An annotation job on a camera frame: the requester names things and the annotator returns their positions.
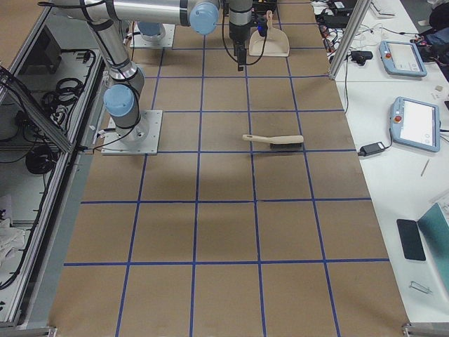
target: metal base plate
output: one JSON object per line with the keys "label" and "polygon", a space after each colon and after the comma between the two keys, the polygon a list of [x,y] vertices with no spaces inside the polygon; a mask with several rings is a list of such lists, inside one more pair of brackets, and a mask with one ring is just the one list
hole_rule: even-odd
{"label": "metal base plate", "polygon": [[[101,153],[105,155],[130,155],[130,154],[157,154],[159,135],[162,125],[162,110],[145,110],[141,112],[143,121],[149,124],[149,134],[141,142],[124,143],[121,140],[102,147]],[[112,118],[108,128],[115,128]],[[104,144],[113,142],[118,138],[115,132],[107,133]]]}
{"label": "metal base plate", "polygon": [[[130,47],[134,49],[162,49],[173,47],[173,40],[175,38],[175,25],[164,23],[163,27],[166,29],[166,35],[159,41],[147,41],[142,38],[142,35],[135,35],[131,39]],[[140,32],[139,27],[134,27],[134,32]]]}

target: brush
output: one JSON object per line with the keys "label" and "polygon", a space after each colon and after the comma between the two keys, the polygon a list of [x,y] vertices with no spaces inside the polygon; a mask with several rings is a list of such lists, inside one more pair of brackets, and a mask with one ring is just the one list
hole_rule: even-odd
{"label": "brush", "polygon": [[243,135],[242,139],[248,140],[250,142],[268,143],[270,148],[274,150],[301,148],[304,142],[304,137],[302,136],[262,137],[254,135]]}

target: dustpan handle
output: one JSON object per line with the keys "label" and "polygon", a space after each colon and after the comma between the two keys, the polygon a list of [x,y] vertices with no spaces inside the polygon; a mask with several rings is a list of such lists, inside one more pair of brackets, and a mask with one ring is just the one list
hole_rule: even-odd
{"label": "dustpan handle", "polygon": [[267,11],[267,26],[268,29],[273,29],[273,12]]}

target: black phone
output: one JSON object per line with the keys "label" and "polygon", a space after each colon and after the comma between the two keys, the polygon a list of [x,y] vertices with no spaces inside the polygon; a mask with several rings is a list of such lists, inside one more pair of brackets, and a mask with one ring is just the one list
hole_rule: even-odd
{"label": "black phone", "polygon": [[401,237],[402,250],[404,257],[408,260],[425,261],[426,256],[422,248],[418,224],[413,220],[398,219],[396,221]]}

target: blue joint cap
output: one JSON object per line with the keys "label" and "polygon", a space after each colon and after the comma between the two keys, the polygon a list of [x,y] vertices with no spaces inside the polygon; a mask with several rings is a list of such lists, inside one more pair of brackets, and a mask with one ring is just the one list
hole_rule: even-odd
{"label": "blue joint cap", "polygon": [[138,27],[140,33],[142,35],[146,35],[148,37],[153,37],[155,35],[160,35],[161,33],[161,23],[153,23],[153,22],[138,22]]}
{"label": "blue joint cap", "polygon": [[116,84],[106,90],[103,103],[113,117],[126,116],[134,107],[133,91],[123,84]]}
{"label": "blue joint cap", "polygon": [[210,34],[217,27],[218,8],[210,2],[197,4],[190,12],[189,21],[195,32]]}

